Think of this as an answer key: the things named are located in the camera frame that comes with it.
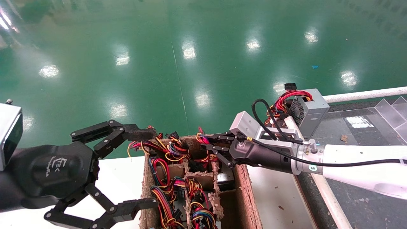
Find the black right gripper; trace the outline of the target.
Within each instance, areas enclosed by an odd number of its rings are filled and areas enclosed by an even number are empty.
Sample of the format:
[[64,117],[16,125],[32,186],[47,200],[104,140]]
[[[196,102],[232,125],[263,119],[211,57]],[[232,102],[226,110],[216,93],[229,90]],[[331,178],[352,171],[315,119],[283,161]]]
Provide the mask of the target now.
[[[293,174],[290,158],[255,142],[234,140],[233,133],[208,135],[206,139],[210,144],[201,144],[202,149],[207,150],[210,155],[215,155],[218,161],[230,169],[234,168],[236,164],[244,164]],[[215,143],[232,144],[227,148],[213,145]]]

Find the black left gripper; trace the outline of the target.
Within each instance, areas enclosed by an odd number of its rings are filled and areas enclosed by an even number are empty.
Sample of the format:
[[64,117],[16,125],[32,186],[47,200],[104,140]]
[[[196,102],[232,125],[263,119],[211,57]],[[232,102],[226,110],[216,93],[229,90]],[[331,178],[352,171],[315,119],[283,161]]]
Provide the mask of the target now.
[[[109,120],[73,131],[72,144],[41,145],[16,149],[1,172],[1,211],[41,209],[55,205],[44,219],[68,229],[110,229],[117,223],[132,221],[141,210],[158,207],[155,198],[128,200],[113,204],[96,186],[98,158],[105,158],[125,141],[141,142],[157,136],[154,128]],[[93,147],[88,142],[101,139]],[[96,220],[64,213],[91,196],[105,212]]]

